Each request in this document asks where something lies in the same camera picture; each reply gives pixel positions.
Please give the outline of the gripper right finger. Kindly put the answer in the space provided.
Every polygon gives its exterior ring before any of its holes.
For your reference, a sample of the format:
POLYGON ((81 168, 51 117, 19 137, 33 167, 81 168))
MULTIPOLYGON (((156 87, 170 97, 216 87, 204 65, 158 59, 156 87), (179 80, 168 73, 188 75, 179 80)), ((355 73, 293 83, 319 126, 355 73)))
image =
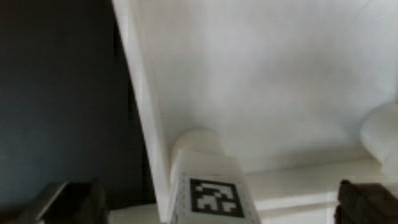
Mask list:
POLYGON ((380 183, 342 180, 334 224, 398 224, 398 197, 380 183))

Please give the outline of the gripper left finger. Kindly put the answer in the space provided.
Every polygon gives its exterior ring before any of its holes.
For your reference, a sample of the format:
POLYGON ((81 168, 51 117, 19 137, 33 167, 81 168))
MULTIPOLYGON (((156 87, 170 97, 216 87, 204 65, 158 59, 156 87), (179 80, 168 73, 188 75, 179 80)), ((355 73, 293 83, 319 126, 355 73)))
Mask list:
POLYGON ((110 224, 99 182, 49 183, 10 224, 110 224))

